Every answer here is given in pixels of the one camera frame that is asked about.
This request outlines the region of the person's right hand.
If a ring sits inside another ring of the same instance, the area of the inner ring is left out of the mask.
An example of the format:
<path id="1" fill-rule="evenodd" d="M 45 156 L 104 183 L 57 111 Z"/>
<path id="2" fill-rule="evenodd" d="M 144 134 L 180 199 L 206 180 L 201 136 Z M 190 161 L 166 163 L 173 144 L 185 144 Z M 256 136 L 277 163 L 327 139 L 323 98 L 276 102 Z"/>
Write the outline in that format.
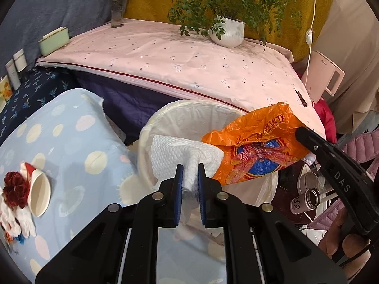
<path id="1" fill-rule="evenodd" d="M 329 258 L 337 252 L 340 245 L 342 246 L 345 255 L 348 258 L 352 258 L 356 254 L 359 254 L 359 252 L 369 244 L 368 240 L 364 240 L 357 234 L 349 234 L 344 240 L 342 240 L 342 226 L 345 223 L 347 216 L 347 209 L 342 208 L 318 245 L 318 248 Z M 370 258 L 371 253 L 367 250 L 343 267 L 348 283 L 357 276 Z"/>

